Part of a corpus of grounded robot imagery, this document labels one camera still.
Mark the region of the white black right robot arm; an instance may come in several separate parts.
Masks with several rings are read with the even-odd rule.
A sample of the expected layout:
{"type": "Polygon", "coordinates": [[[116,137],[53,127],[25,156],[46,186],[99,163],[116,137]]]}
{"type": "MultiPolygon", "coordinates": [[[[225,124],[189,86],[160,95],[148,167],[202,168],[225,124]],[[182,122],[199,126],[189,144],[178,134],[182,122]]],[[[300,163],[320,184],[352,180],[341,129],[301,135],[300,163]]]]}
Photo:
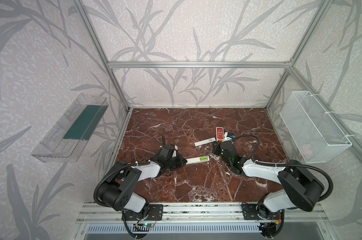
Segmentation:
{"type": "Polygon", "coordinates": [[[323,170],[303,165],[296,160],[288,163],[268,163],[252,157],[241,157],[231,141],[214,144],[213,154],[221,157],[229,170],[242,177],[255,177],[272,181],[282,189],[264,195],[254,207],[261,219],[269,219],[274,213],[298,208],[311,212],[317,202],[326,199],[333,191],[331,177],[323,170]]]}

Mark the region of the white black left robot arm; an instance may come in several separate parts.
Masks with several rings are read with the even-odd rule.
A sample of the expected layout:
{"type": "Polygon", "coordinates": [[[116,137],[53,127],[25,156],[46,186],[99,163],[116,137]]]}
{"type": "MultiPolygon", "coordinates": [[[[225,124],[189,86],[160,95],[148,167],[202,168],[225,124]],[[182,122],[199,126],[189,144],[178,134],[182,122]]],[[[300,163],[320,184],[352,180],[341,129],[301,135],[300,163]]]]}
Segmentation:
{"type": "Polygon", "coordinates": [[[134,193],[136,185],[140,181],[160,177],[166,171],[174,172],[187,162],[175,145],[167,144],[145,162],[128,164],[117,161],[95,187],[93,201],[143,220],[149,215],[149,201],[134,193]]]}

